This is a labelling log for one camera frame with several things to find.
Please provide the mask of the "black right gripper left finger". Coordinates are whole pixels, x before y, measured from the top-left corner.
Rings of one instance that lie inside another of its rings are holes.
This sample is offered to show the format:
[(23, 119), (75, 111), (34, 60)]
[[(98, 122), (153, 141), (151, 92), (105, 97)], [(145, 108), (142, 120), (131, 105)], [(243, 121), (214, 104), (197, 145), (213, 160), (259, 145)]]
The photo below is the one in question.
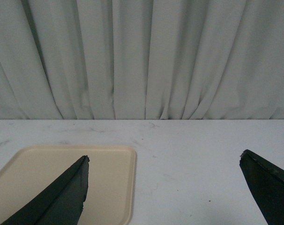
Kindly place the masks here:
[(89, 157), (82, 156), (3, 225), (76, 225), (89, 187)]

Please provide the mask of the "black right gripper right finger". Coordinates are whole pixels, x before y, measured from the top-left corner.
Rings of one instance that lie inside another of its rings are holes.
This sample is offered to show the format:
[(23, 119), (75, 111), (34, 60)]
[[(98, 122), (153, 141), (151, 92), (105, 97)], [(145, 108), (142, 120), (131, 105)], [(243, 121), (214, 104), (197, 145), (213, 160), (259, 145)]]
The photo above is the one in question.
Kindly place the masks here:
[(239, 165), (267, 224), (284, 225), (284, 170), (250, 150)]

